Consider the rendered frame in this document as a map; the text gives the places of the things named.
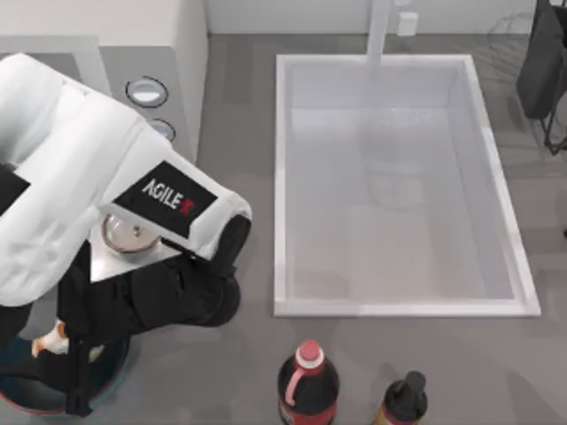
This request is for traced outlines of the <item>pale microwave oven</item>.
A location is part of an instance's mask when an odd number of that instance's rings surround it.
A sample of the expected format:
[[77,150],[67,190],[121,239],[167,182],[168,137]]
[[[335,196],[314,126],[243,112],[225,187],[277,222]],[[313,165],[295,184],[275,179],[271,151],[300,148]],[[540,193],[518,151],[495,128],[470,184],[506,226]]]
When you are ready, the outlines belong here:
[[[206,85],[204,0],[0,0],[0,58],[27,53],[176,130],[175,149],[198,157]],[[160,80],[168,100],[143,108],[129,81]]]

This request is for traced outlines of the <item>small microwave knob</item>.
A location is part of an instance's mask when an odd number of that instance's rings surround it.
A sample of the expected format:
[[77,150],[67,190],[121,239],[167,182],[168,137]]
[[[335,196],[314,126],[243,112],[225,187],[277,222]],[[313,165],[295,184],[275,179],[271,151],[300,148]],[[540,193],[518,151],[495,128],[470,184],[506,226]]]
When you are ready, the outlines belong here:
[[169,142],[175,141],[176,130],[172,124],[163,119],[152,119],[148,123],[154,130],[166,137]]

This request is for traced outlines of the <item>dark red bottle pink cap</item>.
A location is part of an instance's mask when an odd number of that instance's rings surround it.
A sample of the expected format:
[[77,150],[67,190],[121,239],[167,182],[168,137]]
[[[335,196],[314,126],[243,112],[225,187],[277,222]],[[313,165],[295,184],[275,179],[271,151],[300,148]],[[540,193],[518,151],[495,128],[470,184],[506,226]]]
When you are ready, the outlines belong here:
[[332,425],[340,381],[334,364],[315,340],[303,341],[286,359],[276,386],[283,425]]

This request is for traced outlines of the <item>dark bottle black cap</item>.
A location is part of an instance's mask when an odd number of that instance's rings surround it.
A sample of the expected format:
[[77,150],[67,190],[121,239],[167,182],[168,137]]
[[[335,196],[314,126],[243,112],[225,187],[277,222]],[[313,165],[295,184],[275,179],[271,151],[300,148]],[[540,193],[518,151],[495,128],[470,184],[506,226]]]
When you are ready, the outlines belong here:
[[425,385],[425,375],[415,370],[391,383],[371,425],[419,425],[429,405]]

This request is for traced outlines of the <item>tall white tap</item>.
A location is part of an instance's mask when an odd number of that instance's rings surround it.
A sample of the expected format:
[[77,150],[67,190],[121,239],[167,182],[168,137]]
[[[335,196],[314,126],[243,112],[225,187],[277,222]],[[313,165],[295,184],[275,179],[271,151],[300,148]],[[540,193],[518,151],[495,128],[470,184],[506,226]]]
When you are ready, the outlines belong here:
[[369,66],[380,64],[393,5],[394,0],[371,1],[366,49],[366,59]]

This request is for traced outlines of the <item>white wall socket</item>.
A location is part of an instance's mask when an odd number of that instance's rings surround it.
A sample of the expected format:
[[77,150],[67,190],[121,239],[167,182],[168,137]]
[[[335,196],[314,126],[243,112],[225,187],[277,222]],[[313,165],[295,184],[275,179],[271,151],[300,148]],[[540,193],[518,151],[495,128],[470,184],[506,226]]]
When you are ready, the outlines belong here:
[[417,33],[418,14],[416,12],[400,12],[397,26],[397,36],[409,37]]

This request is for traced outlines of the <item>large microwave knob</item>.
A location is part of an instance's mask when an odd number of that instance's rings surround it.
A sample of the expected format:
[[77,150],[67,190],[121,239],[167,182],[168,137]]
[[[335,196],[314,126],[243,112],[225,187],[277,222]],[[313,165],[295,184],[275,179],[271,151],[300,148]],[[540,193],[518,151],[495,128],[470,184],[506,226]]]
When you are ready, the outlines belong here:
[[133,104],[143,108],[160,107],[169,97],[167,87],[160,80],[150,76],[129,81],[126,84],[125,93]]

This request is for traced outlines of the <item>tan and white bread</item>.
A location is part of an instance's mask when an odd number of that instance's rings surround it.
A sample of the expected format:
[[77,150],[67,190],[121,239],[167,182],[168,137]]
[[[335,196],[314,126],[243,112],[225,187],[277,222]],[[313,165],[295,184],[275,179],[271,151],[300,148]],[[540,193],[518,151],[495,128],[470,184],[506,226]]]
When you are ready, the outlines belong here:
[[56,323],[55,323],[53,329],[49,333],[47,333],[43,336],[37,337],[33,341],[44,341],[44,342],[47,342],[47,343],[51,343],[51,342],[55,343],[55,342],[59,342],[59,341],[68,341],[69,344],[70,344],[69,338],[67,337],[66,332],[65,332],[65,323],[63,321],[60,321],[60,320],[56,320]]

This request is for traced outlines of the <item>white sink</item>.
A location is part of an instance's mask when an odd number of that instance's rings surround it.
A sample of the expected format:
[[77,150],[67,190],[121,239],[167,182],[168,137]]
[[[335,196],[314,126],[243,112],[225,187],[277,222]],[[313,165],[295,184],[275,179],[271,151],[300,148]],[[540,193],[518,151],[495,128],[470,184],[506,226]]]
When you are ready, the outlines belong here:
[[469,55],[276,59],[274,313],[541,313]]

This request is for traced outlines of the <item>blue round basket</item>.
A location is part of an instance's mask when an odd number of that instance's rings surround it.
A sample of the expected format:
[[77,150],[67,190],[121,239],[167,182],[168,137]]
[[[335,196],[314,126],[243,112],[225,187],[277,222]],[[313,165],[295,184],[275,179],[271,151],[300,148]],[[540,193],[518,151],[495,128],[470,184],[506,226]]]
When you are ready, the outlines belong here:
[[[0,351],[0,364],[31,357],[32,342],[15,337]],[[92,362],[82,363],[82,378],[87,384],[87,407],[92,409],[117,386],[127,364],[129,340],[108,344]],[[74,377],[74,361],[69,358],[69,382]],[[0,375],[0,400],[17,409],[36,415],[67,415],[68,387],[50,388],[47,385],[18,377]]]

